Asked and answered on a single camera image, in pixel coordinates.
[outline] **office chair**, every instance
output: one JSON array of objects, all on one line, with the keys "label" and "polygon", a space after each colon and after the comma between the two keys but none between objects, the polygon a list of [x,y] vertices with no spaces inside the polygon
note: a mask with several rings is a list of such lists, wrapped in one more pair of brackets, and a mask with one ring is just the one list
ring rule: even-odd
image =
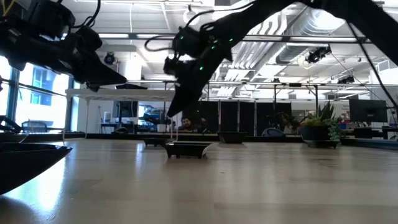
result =
[{"label": "office chair", "polygon": [[24,133],[46,133],[46,132],[48,132],[47,125],[41,121],[24,121],[22,123],[22,130]]}]

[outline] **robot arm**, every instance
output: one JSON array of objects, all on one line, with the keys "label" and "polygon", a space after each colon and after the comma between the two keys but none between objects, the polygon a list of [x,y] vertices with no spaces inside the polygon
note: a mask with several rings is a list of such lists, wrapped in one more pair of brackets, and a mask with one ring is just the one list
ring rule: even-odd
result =
[{"label": "robot arm", "polygon": [[[179,85],[168,116],[174,116],[197,100],[224,58],[232,60],[231,48],[260,22],[295,0],[257,0],[241,12],[205,24],[200,31],[180,28],[173,41],[176,57],[166,59],[165,73],[173,74]],[[394,63],[398,64],[398,23],[371,0],[301,0],[354,24]],[[193,61],[182,63],[178,56],[188,54]]]},{"label": "robot arm", "polygon": [[[67,74],[93,91],[101,85],[125,83],[126,78],[104,65],[95,53],[102,41],[90,26],[77,26],[79,30],[70,32],[75,17],[60,2],[32,1],[25,19],[1,17],[0,55],[18,70],[33,63]],[[69,34],[62,39],[66,30]]]}]

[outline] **monitor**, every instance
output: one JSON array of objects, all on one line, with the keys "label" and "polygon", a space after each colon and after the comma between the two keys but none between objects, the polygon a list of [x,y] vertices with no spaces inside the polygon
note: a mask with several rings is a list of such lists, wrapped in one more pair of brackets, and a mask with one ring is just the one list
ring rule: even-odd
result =
[{"label": "monitor", "polygon": [[112,117],[119,117],[119,107],[121,109],[122,118],[136,118],[138,111],[137,101],[114,101]]},{"label": "monitor", "polygon": [[387,105],[384,100],[349,100],[351,121],[387,122]]}]

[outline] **black panel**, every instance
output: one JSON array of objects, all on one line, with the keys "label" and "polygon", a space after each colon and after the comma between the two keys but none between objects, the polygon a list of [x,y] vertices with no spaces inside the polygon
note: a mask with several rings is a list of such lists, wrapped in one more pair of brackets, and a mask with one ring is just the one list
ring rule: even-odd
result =
[{"label": "black panel", "polygon": [[[276,113],[292,115],[292,105],[290,103],[277,103]],[[274,127],[274,104],[257,103],[257,136],[267,128]]]},{"label": "black panel", "polygon": [[238,130],[238,102],[221,102],[221,131]]},{"label": "black panel", "polygon": [[289,116],[292,116],[292,104],[291,103],[277,103],[276,104],[276,113],[285,113]]},{"label": "black panel", "polygon": [[254,103],[239,102],[239,131],[254,135]]},{"label": "black panel", "polygon": [[202,101],[200,115],[206,119],[207,129],[211,133],[216,133],[218,131],[218,102]]},{"label": "black panel", "polygon": [[119,107],[121,107],[122,118],[136,118],[138,112],[137,101],[114,101],[113,102],[113,118],[119,117]]},{"label": "black panel", "polygon": [[273,127],[274,105],[272,103],[257,103],[257,136]]}]

